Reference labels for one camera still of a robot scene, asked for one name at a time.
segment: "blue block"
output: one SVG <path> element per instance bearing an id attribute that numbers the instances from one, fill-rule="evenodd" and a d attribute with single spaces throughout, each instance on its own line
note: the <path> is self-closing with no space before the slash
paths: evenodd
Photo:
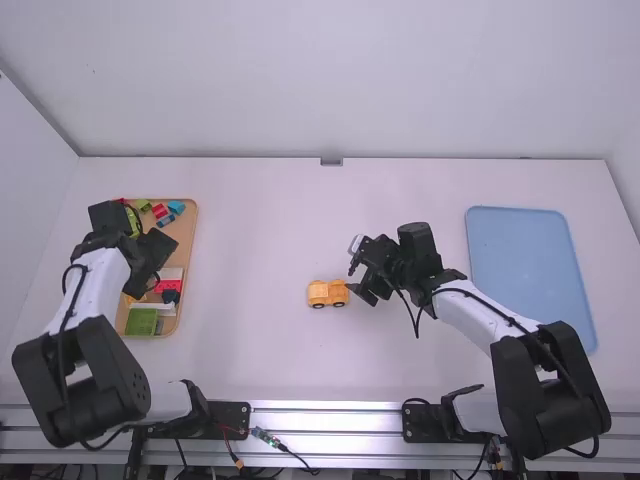
<path id="1" fill-rule="evenodd" d="M 182 212 L 184 212 L 184 209 L 187 208 L 187 206 L 180 200 L 171 200 L 167 206 L 169 207 L 169 210 L 176 215 L 181 215 Z"/>
<path id="2" fill-rule="evenodd" d="M 169 225 L 171 222 L 173 222 L 176 219 L 176 216 L 173 214 L 169 214 L 166 217 L 162 217 L 160 220 L 158 220 L 156 222 L 156 225 L 158 225 L 158 227 L 162 228 L 162 227 L 166 227 L 167 225 Z"/>

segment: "cable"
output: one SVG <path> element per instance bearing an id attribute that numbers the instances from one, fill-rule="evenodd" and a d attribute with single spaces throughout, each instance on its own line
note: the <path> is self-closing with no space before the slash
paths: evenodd
<path id="1" fill-rule="evenodd" d="M 96 445 L 96 446 L 90 445 L 85 439 L 80 437 L 80 432 L 78 431 L 76 420 L 75 420 L 75 417 L 73 416 L 73 411 L 71 409 L 71 401 L 69 400 L 69 387 L 67 386 L 67 378 L 64 370 L 64 360 L 63 360 L 64 342 L 62 337 L 64 335 L 64 331 L 67 326 L 67 323 L 69 323 L 69 320 L 74 315 L 73 309 L 75 308 L 76 302 L 78 301 L 78 296 L 80 295 L 80 291 L 82 290 L 82 285 L 84 284 L 85 278 L 87 277 L 89 268 L 86 265 L 81 265 L 79 263 L 72 263 L 65 269 L 64 273 L 62 274 L 62 290 L 65 293 L 65 295 L 66 295 L 67 274 L 74 268 L 80 269 L 81 274 L 80 274 L 80 280 L 78 281 L 76 290 L 75 292 L 73 292 L 73 296 L 71 297 L 71 303 L 69 303 L 69 308 L 64 314 L 62 323 L 60 324 L 60 329 L 58 330 L 58 338 L 56 341 L 57 355 L 58 355 L 58 374 L 60 376 L 59 380 L 60 380 L 60 389 L 62 391 L 62 401 L 65 406 L 67 417 L 69 418 L 71 433 L 73 434 L 74 437 L 78 439 L 78 442 L 80 443 L 80 445 L 82 445 L 85 449 L 89 450 L 90 452 L 97 452 L 105 448 L 107 445 L 109 445 L 122 432 L 129 430 L 130 427 L 128 426 L 120 427 L 107 440 L 105 440 L 100 445 Z"/>
<path id="2" fill-rule="evenodd" d="M 422 403 L 423 405 L 426 405 L 426 406 L 428 406 L 428 407 L 430 407 L 430 406 L 431 406 L 431 403 L 429 403 L 428 401 L 426 401 L 424 398 L 412 397 L 412 398 L 408 398 L 408 399 L 406 399 L 404 402 L 402 402 L 402 410 L 404 410 L 404 407 L 405 407 L 408 403 Z"/>
<path id="3" fill-rule="evenodd" d="M 298 460 L 300 460 L 304 464 L 305 468 L 301 468 L 300 469 L 301 471 L 303 471 L 304 473 L 310 474 L 312 477 L 316 477 L 320 475 L 321 470 L 319 468 L 311 468 L 304 458 L 302 458 L 297 453 L 293 453 L 291 450 L 289 450 L 288 453 L 296 457 Z"/>
<path id="4" fill-rule="evenodd" d="M 182 450 L 182 445 L 180 445 L 180 440 L 177 438 L 173 439 L 176 442 L 176 447 L 178 447 L 178 453 L 180 453 L 180 460 L 182 460 L 182 470 L 178 472 L 178 474 L 173 477 L 173 480 L 178 480 L 178 477 L 187 471 L 189 466 L 187 465 L 187 458 L 184 456 L 184 451 Z"/>
<path id="5" fill-rule="evenodd" d="M 291 456 L 297 458 L 298 460 L 300 460 L 303 463 L 304 467 L 305 467 L 305 468 L 301 468 L 300 470 L 303 471 L 304 473 L 308 473 L 313 477 L 315 477 L 317 475 L 320 475 L 321 470 L 319 468 L 311 468 L 304 458 L 302 458 L 297 453 L 292 452 L 291 450 L 289 450 L 289 447 L 287 447 L 285 444 L 281 443 L 276 448 L 278 450 L 280 450 L 281 452 L 288 453 L 289 455 L 291 455 Z"/>
<path id="6" fill-rule="evenodd" d="M 57 467 L 52 468 L 51 470 L 49 470 L 48 472 L 46 472 L 44 475 L 40 475 L 37 473 L 32 473 L 31 476 L 32 477 L 36 477 L 36 478 L 47 478 L 47 479 L 55 479 L 55 477 L 53 477 L 52 475 L 54 473 L 56 473 L 58 470 L 60 470 L 64 465 L 60 464 Z"/>
<path id="7" fill-rule="evenodd" d="M 458 472 L 452 470 L 453 474 L 460 480 L 471 480 L 473 477 L 475 477 L 478 474 L 480 467 L 482 466 L 482 462 L 484 461 L 484 456 L 487 453 L 487 447 L 489 446 L 489 443 L 491 443 L 491 437 L 489 437 L 489 439 L 484 443 L 484 447 L 482 447 L 482 453 L 480 454 L 480 460 L 478 460 L 478 465 L 476 465 L 476 468 L 471 475 L 469 475 L 467 478 L 462 478 L 460 475 L 458 475 Z"/>
<path id="8" fill-rule="evenodd" d="M 567 372 L 567 369 L 564 368 L 562 363 L 560 363 L 560 360 L 558 360 L 558 358 L 551 352 L 551 350 L 549 350 L 547 347 L 544 346 L 544 344 L 540 341 L 540 339 L 536 335 L 532 335 L 532 332 L 530 332 L 529 330 L 524 328 L 515 318 L 507 315 L 506 313 L 504 313 L 500 309 L 494 307 L 489 302 L 487 302 L 486 300 L 478 297 L 477 295 L 473 294 L 472 292 L 469 292 L 468 290 L 464 290 L 462 288 L 441 288 L 439 290 L 436 290 L 435 292 L 432 292 L 429 298 L 431 299 L 434 296 L 436 296 L 437 294 L 444 293 L 444 292 L 462 293 L 466 297 L 473 298 L 476 302 L 480 303 L 481 305 L 484 305 L 486 308 L 491 310 L 493 313 L 495 313 L 496 315 L 500 316 L 510 326 L 516 327 L 518 330 L 520 330 L 522 333 L 524 333 L 527 336 L 527 338 L 530 338 L 536 344 L 536 346 L 551 361 L 551 363 L 553 363 L 553 366 L 558 371 L 558 374 L 567 382 L 567 384 L 569 385 L 569 388 L 571 388 L 571 390 L 573 391 L 574 395 L 576 397 L 578 397 L 578 398 L 582 397 L 582 394 L 580 393 L 580 389 L 578 388 L 578 386 L 574 382 L 574 380 L 571 377 L 571 375 L 569 374 L 569 372 Z M 564 448 L 564 450 L 566 450 L 567 452 L 573 453 L 574 455 L 577 455 L 577 456 L 582 457 L 582 458 L 595 458 L 598 455 L 598 452 L 600 450 L 600 440 L 598 439 L 597 435 L 593 436 L 593 449 L 589 453 L 581 452 L 581 451 L 576 450 L 575 448 L 571 448 L 571 447 L 566 447 L 566 448 Z"/>
<path id="9" fill-rule="evenodd" d="M 418 331 L 418 324 L 416 323 L 416 319 L 413 316 L 413 312 L 411 311 L 411 307 L 409 306 L 409 302 L 407 302 L 407 299 L 404 298 L 404 295 L 402 294 L 402 292 L 400 291 L 400 289 L 398 287 L 396 287 L 395 285 L 392 285 L 393 289 L 396 291 L 396 293 L 398 294 L 398 296 L 400 297 L 400 300 L 402 300 L 404 302 L 404 306 L 407 307 L 407 312 L 409 312 L 409 317 L 411 318 L 411 325 L 413 325 L 413 334 L 416 336 L 416 338 L 420 338 L 420 332 Z"/>
<path id="10" fill-rule="evenodd" d="M 176 442 L 176 447 L 178 447 L 178 452 L 180 453 L 180 460 L 182 460 L 182 465 L 184 466 L 184 468 L 187 468 L 187 458 L 184 456 L 184 451 L 182 450 L 182 445 L 180 445 L 180 440 L 178 440 L 177 438 L 174 438 L 174 441 Z"/>
<path id="11" fill-rule="evenodd" d="M 566 447 L 565 450 L 582 458 L 596 458 L 596 455 L 598 455 L 598 452 L 600 451 L 600 439 L 597 435 L 593 437 L 593 449 L 589 453 L 581 452 L 580 450 L 576 450 L 571 447 Z"/>

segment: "wooden toy car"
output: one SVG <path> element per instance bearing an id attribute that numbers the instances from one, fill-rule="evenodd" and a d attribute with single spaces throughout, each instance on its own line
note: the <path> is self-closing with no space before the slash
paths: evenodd
<path id="1" fill-rule="evenodd" d="M 325 305 L 344 307 L 349 303 L 349 289 L 344 280 L 329 283 L 315 280 L 309 284 L 307 297 L 309 306 L 313 308 L 322 308 Z"/>

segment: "toy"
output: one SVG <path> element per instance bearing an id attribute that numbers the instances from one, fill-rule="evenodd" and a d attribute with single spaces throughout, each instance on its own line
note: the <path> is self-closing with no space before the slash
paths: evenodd
<path id="1" fill-rule="evenodd" d="M 169 212 L 167 212 L 167 209 L 161 203 L 151 207 L 151 211 L 153 212 L 153 214 L 156 216 L 158 220 L 160 220 L 162 217 L 169 215 Z"/>
<path id="2" fill-rule="evenodd" d="M 182 215 L 184 209 L 187 208 L 187 206 L 180 200 L 171 200 L 169 203 L 167 203 L 167 206 L 169 207 L 169 210 L 176 215 Z"/>
<path id="3" fill-rule="evenodd" d="M 138 303 L 138 302 L 146 302 L 147 301 L 147 295 L 144 294 L 142 296 L 142 298 L 140 298 L 140 300 L 136 300 L 133 297 L 130 297 L 129 295 L 125 295 L 124 296 L 124 301 L 127 302 L 127 305 L 131 305 L 132 303 Z"/>
<path id="4" fill-rule="evenodd" d="M 182 290 L 182 280 L 160 280 L 156 286 L 153 287 L 153 293 L 162 293 L 165 290 L 180 292 Z"/>
<path id="5" fill-rule="evenodd" d="M 160 220 L 158 220 L 156 222 L 156 225 L 158 225 L 158 227 L 160 227 L 160 228 L 166 227 L 171 222 L 173 222 L 175 219 L 176 219 L 176 216 L 173 213 L 171 213 L 171 214 L 167 215 L 166 217 L 161 218 Z"/>
<path id="6" fill-rule="evenodd" d="M 162 268 L 158 272 L 160 281 L 153 288 L 153 293 L 163 293 L 165 290 L 182 291 L 182 273 L 184 269 L 180 267 Z"/>
<path id="7" fill-rule="evenodd" d="M 136 208 L 142 213 L 147 213 L 151 210 L 151 203 L 146 198 L 139 198 L 136 200 Z"/>
<path id="8" fill-rule="evenodd" d="M 164 303 L 175 303 L 176 305 L 180 302 L 180 292 L 173 288 L 166 288 L 162 291 L 162 301 Z"/>
<path id="9" fill-rule="evenodd" d="M 344 280 L 329 283 L 315 280 L 309 284 L 307 297 L 309 306 L 313 308 L 323 308 L 325 305 L 344 307 L 349 303 L 349 289 Z"/>
<path id="10" fill-rule="evenodd" d="M 129 310 L 129 318 L 125 327 L 125 335 L 154 335 L 158 322 L 158 310 L 152 308 L 136 308 Z"/>

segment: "black bracket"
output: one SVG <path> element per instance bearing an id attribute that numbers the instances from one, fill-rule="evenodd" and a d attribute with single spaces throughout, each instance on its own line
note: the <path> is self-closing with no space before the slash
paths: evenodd
<path id="1" fill-rule="evenodd" d="M 228 440 L 246 440 L 249 436 L 249 419 L 251 417 L 251 405 L 247 402 L 216 402 L 207 401 L 211 421 L 202 426 L 194 435 L 169 435 L 166 432 L 158 432 L 153 427 L 147 430 L 147 438 L 178 438 L 191 440 L 224 440 L 222 428 L 219 425 L 230 427 L 224 430 Z"/>
<path id="2" fill-rule="evenodd" d="M 407 443 L 484 443 L 483 433 L 460 433 L 447 428 L 441 405 L 405 404 L 402 410 L 402 437 Z"/>

